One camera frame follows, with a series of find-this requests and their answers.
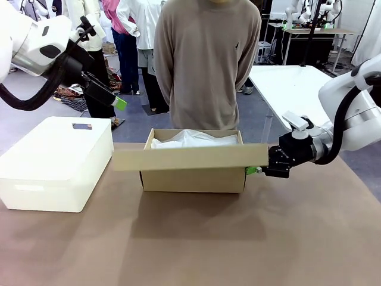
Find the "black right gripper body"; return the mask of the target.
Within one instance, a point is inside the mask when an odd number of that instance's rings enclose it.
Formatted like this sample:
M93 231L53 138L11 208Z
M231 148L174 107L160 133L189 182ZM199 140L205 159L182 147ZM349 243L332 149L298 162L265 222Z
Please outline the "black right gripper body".
M262 167L266 176L289 178L290 169L314 158L313 139L309 135L305 139L295 139L292 133L279 138L279 144L268 149L268 165Z

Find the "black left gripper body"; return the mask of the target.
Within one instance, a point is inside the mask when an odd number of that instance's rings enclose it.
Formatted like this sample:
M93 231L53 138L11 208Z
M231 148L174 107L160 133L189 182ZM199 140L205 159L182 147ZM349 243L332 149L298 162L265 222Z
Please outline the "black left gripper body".
M116 96L92 72L93 57L85 55L75 58L67 57L67 87L77 85L82 88L83 94L97 100L106 106L115 106Z

